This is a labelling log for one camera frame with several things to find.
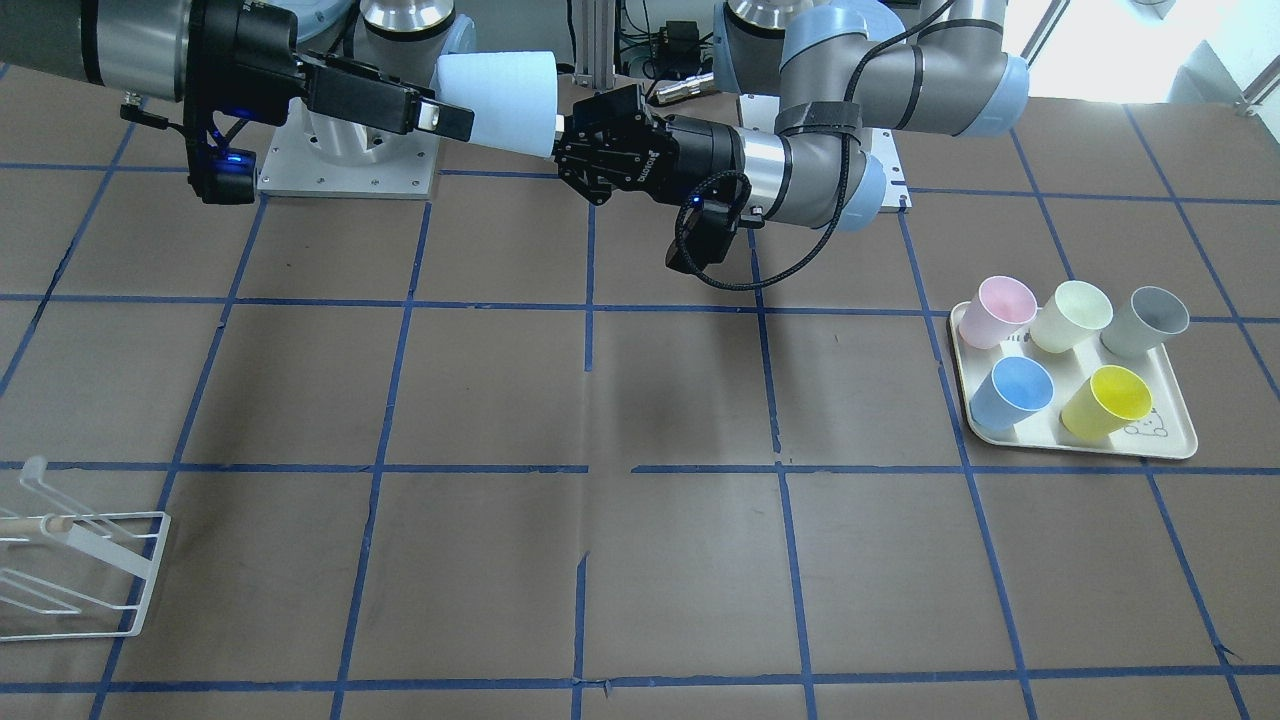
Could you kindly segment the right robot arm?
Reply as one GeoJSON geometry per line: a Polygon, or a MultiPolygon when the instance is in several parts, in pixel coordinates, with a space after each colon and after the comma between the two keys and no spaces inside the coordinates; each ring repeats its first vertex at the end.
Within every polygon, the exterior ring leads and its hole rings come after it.
{"type": "Polygon", "coordinates": [[[292,100],[394,135],[467,141],[475,114],[353,59],[297,47],[297,15],[262,1],[5,1],[3,60],[180,102],[193,181],[251,179],[214,115],[283,126],[292,100]]]}

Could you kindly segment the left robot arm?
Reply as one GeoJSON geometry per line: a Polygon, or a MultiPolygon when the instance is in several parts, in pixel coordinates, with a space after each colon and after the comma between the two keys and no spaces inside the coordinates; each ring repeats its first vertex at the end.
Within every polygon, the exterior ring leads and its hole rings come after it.
{"type": "Polygon", "coordinates": [[[552,156],[588,201],[640,191],[695,197],[749,220],[842,232],[868,225],[888,186],[872,129],[988,137],[1012,128],[1027,61],[1004,49],[1006,1],[923,1],[911,28],[879,1],[719,1],[716,87],[776,97],[759,128],[658,117],[639,86],[573,105],[552,156]]]}

